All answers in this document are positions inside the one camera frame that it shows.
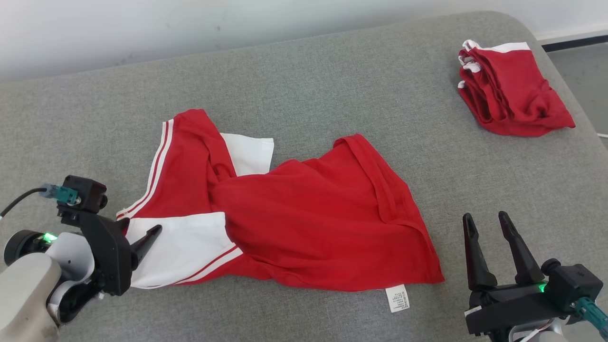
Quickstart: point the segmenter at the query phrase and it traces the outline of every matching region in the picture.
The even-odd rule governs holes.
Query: folded red shirt
[[[460,95],[485,129],[502,135],[542,136],[575,123],[544,79],[527,43],[480,47],[463,43]]]

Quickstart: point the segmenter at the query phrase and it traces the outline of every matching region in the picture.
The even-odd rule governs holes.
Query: red fabric
[[[359,291],[444,280],[407,184],[359,134],[211,194],[230,239],[281,284]]]
[[[460,58],[481,68],[472,72],[463,66],[460,75],[465,86],[458,90],[485,129],[502,135],[542,136],[575,127],[529,49],[499,52],[473,46],[460,51]]]
[[[407,184],[359,134],[338,139],[319,159],[236,177],[211,120],[190,110],[165,123],[156,175],[118,218],[221,211],[235,244],[182,284],[234,274],[359,291],[444,280]]]
[[[153,176],[160,173],[159,181],[153,191],[148,189],[136,202],[139,205],[133,209],[140,209],[133,217],[180,217],[211,212],[209,187],[237,176],[224,139],[203,110],[188,110],[165,122],[163,136],[161,153],[155,157],[152,168]]]

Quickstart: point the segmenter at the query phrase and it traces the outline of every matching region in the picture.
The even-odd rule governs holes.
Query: clothing tag
[[[386,297],[389,299],[390,311],[397,312],[408,309],[410,300],[407,298],[406,286],[397,285],[386,289]]]
[[[470,314],[472,314],[472,313],[474,313],[476,311],[479,311],[481,309],[482,309],[482,307],[476,306],[473,309],[467,310],[467,311],[465,311],[465,317],[467,317],[468,315],[470,315]]]

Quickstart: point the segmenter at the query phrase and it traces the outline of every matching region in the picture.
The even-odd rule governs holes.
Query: gray fabric surface
[[[577,127],[532,139],[481,129],[456,89],[467,38],[527,41]],[[584,263],[608,281],[608,153],[545,52],[506,15],[467,13],[1,85],[0,103],[0,203],[72,173],[108,186],[108,217],[144,193],[161,121],[189,108],[204,108],[220,131],[275,138],[273,166],[319,156],[360,132],[409,184],[447,279],[407,286],[412,306],[394,314],[382,290],[241,277],[134,289],[87,308],[63,329],[65,342],[482,341],[467,334],[463,316],[465,212],[499,282],[515,275],[499,210],[540,262]],[[0,240],[23,228],[69,230],[55,213],[53,203],[28,198],[2,221]],[[598,303],[607,308],[608,296]],[[567,333],[595,337],[588,328]]]

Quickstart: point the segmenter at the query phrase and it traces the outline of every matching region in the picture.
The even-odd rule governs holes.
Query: white stripe
[[[152,185],[152,190],[150,191],[150,196],[148,196],[148,198],[146,198],[146,200],[144,202],[142,202],[142,204],[138,205],[135,209],[133,209],[128,214],[126,214],[125,217],[128,217],[128,218],[133,217],[138,211],[140,211],[143,207],[145,207],[145,205],[154,196],[154,191],[156,191],[156,187],[158,186],[158,180],[161,178],[162,166],[165,164],[165,157],[167,156],[167,152],[169,151],[169,147],[171,146],[171,139],[173,138],[173,119],[167,121],[167,124],[168,124],[167,144],[165,145],[165,148],[163,149],[163,151],[161,152],[161,155],[159,156],[158,167],[156,168],[156,177],[154,177],[154,183]]]
[[[156,170],[154,179],[151,180],[152,187],[150,187],[150,183],[148,183],[148,190],[146,191],[146,194],[142,198],[137,200],[131,207],[118,212],[116,214],[116,216],[125,214],[125,217],[128,217],[128,218],[133,217],[133,215],[135,215],[138,211],[140,211],[150,201],[150,198],[152,198],[152,196],[154,195],[154,191],[156,190],[156,187],[158,185],[159,178],[161,177],[162,166],[165,162],[165,157],[167,156],[167,152],[169,151],[169,146],[171,145],[171,139],[173,137],[173,119],[169,120],[167,122],[164,122],[163,126],[165,124],[167,124],[167,127],[168,127],[167,128],[167,141],[165,142],[165,139],[161,140],[161,145],[159,147],[160,154],[158,154],[158,158],[159,158],[158,164],[156,161],[153,161],[152,167],[150,168],[150,175],[148,177],[148,182],[150,182],[150,178],[154,175],[154,170]]]
[[[240,256],[242,253],[243,253],[243,251],[239,247],[237,247],[232,252],[226,254],[225,256],[216,260],[214,263],[210,264],[207,268],[205,268],[204,271],[200,272],[196,276],[190,277],[188,279],[184,279],[183,281],[179,281],[175,284],[183,284],[185,282],[192,282],[192,281],[197,281],[199,279],[202,279],[202,278],[206,277],[207,275],[209,275],[209,273],[217,270],[220,266],[224,265],[228,261],[234,260],[236,257]]]
[[[471,70],[472,73],[476,73],[476,72],[480,72],[482,70],[482,65],[475,61],[470,61],[469,63],[466,63],[465,65],[463,65],[462,68],[464,70]]]
[[[226,235],[223,212],[132,218],[125,237],[133,243],[156,224],[162,225],[162,234],[133,271],[132,287],[156,288],[188,279],[237,247]]]
[[[161,132],[161,144],[158,145],[158,149],[156,150],[156,154],[154,155],[154,159],[152,159],[152,165],[150,166],[150,174],[148,175],[148,184],[146,184],[146,192],[145,194],[142,196],[142,198],[138,199],[137,201],[133,202],[133,204],[125,209],[122,209],[121,211],[116,213],[116,216],[118,217],[119,215],[125,214],[126,212],[133,210],[133,208],[135,208],[135,205],[138,204],[139,202],[143,201],[144,198],[146,198],[146,196],[148,196],[148,194],[150,193],[150,189],[152,188],[152,182],[154,181],[152,179],[152,176],[154,175],[154,170],[155,170],[155,166],[156,166],[156,161],[158,160],[158,156],[161,153],[162,147],[165,145],[165,131],[166,131],[166,127],[165,127],[166,122],[162,123],[162,132]]]
[[[506,44],[501,44],[501,45],[497,45],[494,47],[481,47],[475,41],[467,39],[467,40],[465,40],[464,43],[462,43],[462,46],[467,51],[471,51],[473,48],[477,48],[479,50],[495,51],[495,52],[501,52],[503,54],[506,52],[510,52],[510,51],[530,50],[528,43],[526,43],[524,41],[521,43],[506,43]]]

